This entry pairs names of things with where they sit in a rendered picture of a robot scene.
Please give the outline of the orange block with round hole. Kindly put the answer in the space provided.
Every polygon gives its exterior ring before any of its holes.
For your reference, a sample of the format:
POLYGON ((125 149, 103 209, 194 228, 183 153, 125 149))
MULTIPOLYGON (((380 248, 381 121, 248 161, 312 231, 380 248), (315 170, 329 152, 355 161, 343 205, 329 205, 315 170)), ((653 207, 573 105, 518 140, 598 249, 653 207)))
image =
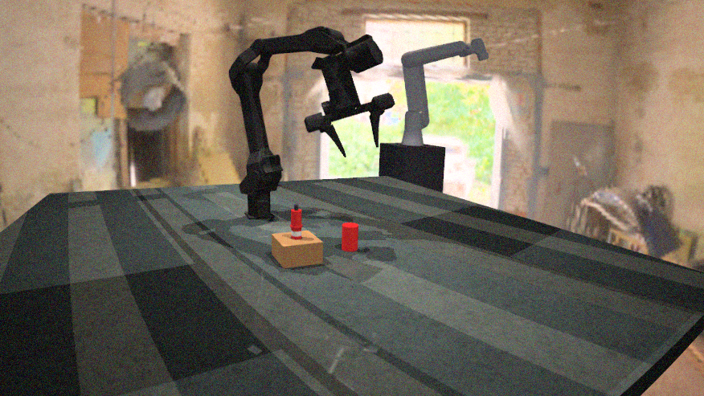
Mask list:
POLYGON ((275 233, 272 256, 283 268, 323 263, 323 242, 309 231, 302 231, 301 239, 292 239, 291 232, 275 233))

